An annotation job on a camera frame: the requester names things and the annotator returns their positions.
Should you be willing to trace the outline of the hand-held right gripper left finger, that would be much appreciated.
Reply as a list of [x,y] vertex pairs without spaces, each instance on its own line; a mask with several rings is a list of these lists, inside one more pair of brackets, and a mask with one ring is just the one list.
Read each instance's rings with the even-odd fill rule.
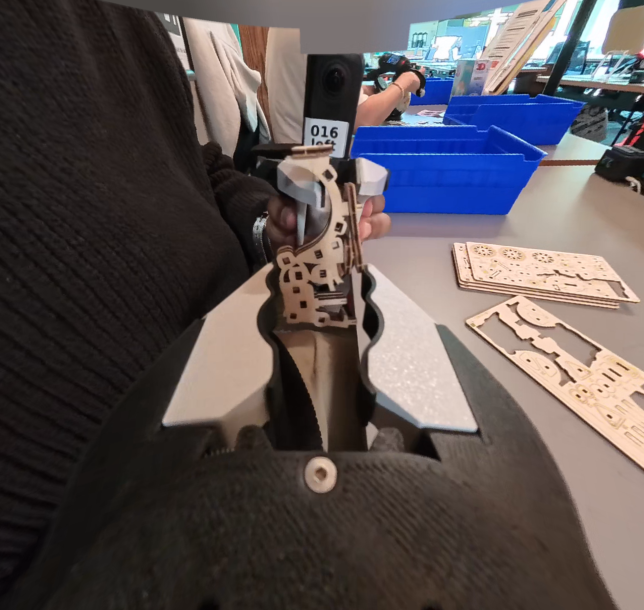
[[232,448],[243,427],[269,420],[265,400],[273,351],[258,327],[270,299],[267,264],[211,310],[162,419],[164,427],[214,427]]

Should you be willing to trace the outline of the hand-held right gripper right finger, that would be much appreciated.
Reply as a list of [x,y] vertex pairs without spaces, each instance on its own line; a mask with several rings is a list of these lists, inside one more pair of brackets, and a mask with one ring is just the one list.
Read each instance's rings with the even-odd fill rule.
[[422,432],[478,432],[437,323],[373,264],[359,274],[359,360],[368,446],[386,427],[408,450]]

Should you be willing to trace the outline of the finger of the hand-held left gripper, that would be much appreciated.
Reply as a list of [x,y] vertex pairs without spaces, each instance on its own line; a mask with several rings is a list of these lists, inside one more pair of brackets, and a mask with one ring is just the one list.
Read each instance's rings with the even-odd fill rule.
[[382,196],[388,187],[390,171],[370,160],[358,161],[358,197]]
[[278,190],[299,203],[323,207],[323,187],[311,170],[292,160],[283,160],[277,168]]

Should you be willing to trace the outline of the wooden puzzle model assembly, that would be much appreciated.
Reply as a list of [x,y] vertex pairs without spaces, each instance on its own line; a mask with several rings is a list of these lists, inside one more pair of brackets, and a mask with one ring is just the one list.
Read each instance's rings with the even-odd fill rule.
[[276,254],[284,317],[291,325],[350,327],[356,319],[347,311],[342,285],[353,269],[363,271],[359,240],[356,186],[342,189],[318,176],[324,190],[321,231],[308,243],[284,246]]

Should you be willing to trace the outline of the person's left forearm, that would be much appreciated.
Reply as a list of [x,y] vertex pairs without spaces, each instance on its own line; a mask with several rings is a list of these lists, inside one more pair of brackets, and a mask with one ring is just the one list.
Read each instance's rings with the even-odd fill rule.
[[268,182],[243,174],[221,146],[210,141],[201,147],[205,171],[223,220],[236,236],[248,265],[253,269],[273,259],[265,239],[267,205],[274,196]]

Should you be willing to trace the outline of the another person's forearm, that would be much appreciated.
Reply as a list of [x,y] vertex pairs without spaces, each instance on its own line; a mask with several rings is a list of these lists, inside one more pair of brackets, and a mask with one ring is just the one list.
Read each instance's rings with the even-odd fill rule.
[[356,113],[356,126],[380,125],[388,120],[394,110],[404,111],[410,102],[411,92],[398,83],[377,92],[374,85],[363,85]]

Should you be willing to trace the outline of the grey desk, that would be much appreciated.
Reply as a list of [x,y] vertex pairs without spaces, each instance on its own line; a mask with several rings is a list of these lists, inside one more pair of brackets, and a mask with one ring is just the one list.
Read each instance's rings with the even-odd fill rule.
[[394,213],[365,257],[454,332],[523,408],[575,500],[596,565],[620,609],[643,608],[643,470],[561,405],[465,320],[507,299],[461,290],[455,242],[519,245],[604,257],[643,298],[643,196],[594,166],[539,167],[506,216]]

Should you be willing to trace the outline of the person's left hand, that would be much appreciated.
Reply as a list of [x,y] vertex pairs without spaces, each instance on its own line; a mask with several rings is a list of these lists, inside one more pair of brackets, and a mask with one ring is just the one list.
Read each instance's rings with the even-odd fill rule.
[[[384,196],[367,198],[359,221],[361,241],[379,239],[387,235],[391,228],[390,216],[384,213]],[[294,199],[279,195],[269,199],[268,217],[265,224],[265,239],[270,243],[273,253],[284,246],[296,247],[297,211]]]

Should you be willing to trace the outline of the blue plastic bin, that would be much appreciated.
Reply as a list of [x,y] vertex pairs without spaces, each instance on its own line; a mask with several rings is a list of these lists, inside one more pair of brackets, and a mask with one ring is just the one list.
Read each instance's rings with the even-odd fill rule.
[[447,105],[443,123],[478,131],[495,126],[535,146],[558,145],[583,107],[583,102],[547,95],[459,96]]
[[491,126],[360,127],[351,156],[390,171],[391,213],[506,215],[546,153]]
[[453,78],[429,77],[425,79],[424,95],[412,95],[410,106],[447,105],[453,87]]

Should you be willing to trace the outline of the punched wooden puzzle sheet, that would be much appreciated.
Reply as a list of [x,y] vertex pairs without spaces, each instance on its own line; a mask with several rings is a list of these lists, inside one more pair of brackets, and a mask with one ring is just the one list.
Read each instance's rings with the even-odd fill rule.
[[522,296],[466,325],[643,468],[642,369]]

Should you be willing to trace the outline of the beige jacket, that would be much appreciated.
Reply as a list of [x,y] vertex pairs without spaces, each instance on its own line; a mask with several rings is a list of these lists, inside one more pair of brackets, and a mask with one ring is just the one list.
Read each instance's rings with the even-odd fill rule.
[[262,77],[246,64],[232,26],[188,17],[183,24],[209,139],[230,157],[242,128],[268,142],[269,124],[258,97]]

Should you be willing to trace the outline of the colourful cardboard box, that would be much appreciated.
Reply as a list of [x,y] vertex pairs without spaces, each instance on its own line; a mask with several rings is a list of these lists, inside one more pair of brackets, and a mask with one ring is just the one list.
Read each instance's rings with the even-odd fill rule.
[[450,99],[484,95],[490,63],[490,59],[460,59],[457,62]]

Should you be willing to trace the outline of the stack of wooden puzzle sheets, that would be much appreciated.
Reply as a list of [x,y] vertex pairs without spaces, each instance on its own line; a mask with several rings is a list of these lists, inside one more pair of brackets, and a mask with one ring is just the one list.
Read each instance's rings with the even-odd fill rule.
[[491,243],[454,243],[452,257],[465,290],[618,309],[640,298],[600,256]]

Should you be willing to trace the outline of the standing sign board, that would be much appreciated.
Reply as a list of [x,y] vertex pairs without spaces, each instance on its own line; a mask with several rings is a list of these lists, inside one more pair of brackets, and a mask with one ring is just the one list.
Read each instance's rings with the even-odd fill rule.
[[196,74],[193,70],[193,61],[189,48],[189,41],[185,34],[185,26],[181,16],[169,13],[155,12],[163,27],[167,31],[174,44],[174,48],[184,67],[189,82],[196,81]]

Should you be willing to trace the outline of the leaning poster board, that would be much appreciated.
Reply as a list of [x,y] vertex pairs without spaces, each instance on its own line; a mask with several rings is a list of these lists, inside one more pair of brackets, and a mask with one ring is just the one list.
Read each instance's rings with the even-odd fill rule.
[[489,73],[483,95],[500,95],[526,65],[568,0],[537,0],[519,5],[483,51]]

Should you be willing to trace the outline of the black bag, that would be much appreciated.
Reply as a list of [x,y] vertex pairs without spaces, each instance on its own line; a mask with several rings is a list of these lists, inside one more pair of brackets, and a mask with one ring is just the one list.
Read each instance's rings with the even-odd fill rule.
[[632,146],[607,149],[594,168],[600,178],[613,183],[643,184],[643,150]]

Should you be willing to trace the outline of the black metal post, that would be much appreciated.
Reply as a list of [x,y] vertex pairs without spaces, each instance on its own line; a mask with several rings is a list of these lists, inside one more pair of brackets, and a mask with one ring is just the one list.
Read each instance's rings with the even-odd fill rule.
[[573,58],[574,52],[581,40],[586,24],[597,1],[598,0],[582,0],[571,25],[568,37],[563,47],[561,48],[558,59],[554,63],[548,81],[543,88],[542,94],[547,96],[554,96],[555,92],[557,91],[561,79],[566,74],[566,71],[569,68],[571,59]]

